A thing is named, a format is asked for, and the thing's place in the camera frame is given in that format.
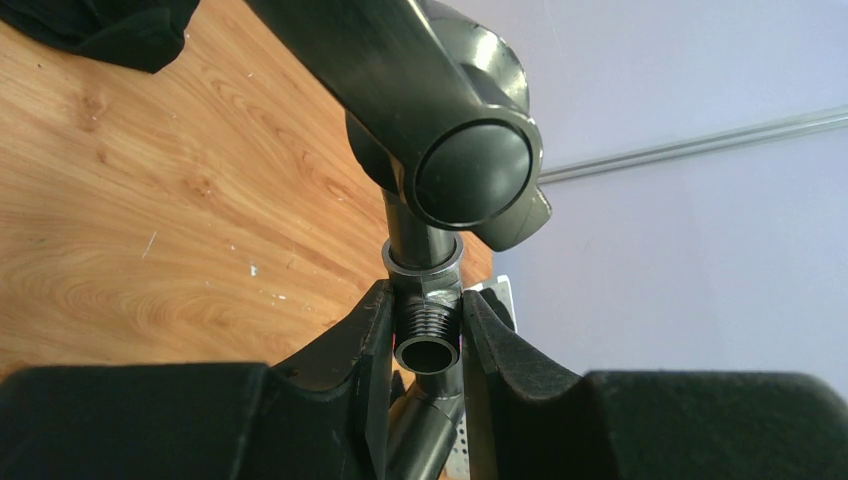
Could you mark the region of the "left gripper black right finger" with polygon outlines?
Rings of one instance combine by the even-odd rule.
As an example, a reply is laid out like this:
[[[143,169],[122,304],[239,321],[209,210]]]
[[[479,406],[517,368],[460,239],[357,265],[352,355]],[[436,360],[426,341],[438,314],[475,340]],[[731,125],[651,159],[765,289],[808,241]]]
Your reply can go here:
[[[843,479],[847,404],[799,373],[574,373],[493,336],[499,479]]]

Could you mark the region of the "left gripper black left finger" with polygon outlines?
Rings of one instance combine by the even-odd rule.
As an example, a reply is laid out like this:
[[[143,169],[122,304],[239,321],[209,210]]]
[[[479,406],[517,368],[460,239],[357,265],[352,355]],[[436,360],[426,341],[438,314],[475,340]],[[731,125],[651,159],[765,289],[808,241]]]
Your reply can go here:
[[[1,385],[5,479],[381,479],[393,293],[276,365],[41,366]]]

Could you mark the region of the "grey faucet with lever handle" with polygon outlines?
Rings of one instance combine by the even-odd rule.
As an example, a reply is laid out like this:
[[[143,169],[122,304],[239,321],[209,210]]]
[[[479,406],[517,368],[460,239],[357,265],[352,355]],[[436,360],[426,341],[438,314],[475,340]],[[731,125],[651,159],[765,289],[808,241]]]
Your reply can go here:
[[[526,74],[505,41],[437,1],[254,1],[252,11],[341,104],[384,191],[389,252],[424,270],[457,233],[508,250],[550,219]]]

